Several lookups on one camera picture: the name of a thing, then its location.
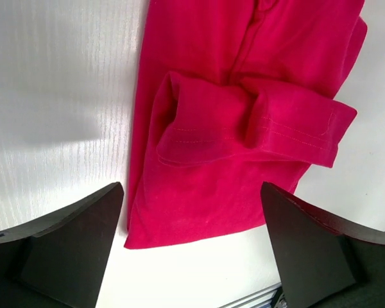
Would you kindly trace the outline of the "red t-shirt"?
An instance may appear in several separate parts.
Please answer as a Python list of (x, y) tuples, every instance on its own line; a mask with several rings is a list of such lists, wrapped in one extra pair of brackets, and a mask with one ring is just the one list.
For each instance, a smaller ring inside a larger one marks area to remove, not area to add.
[(362, 1), (151, 1), (139, 60), (127, 249), (264, 224), (260, 189), (332, 167)]

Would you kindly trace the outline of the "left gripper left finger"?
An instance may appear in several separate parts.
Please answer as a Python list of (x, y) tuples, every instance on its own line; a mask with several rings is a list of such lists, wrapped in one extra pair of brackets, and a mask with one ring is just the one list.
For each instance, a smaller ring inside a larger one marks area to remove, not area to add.
[(0, 231), (0, 307), (95, 307), (124, 191), (84, 199)]

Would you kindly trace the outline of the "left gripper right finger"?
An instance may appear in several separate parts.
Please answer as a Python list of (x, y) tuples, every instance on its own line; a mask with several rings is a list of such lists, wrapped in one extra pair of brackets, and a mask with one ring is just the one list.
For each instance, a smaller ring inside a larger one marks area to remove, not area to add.
[(385, 232), (271, 183), (261, 203), (287, 307), (385, 307)]

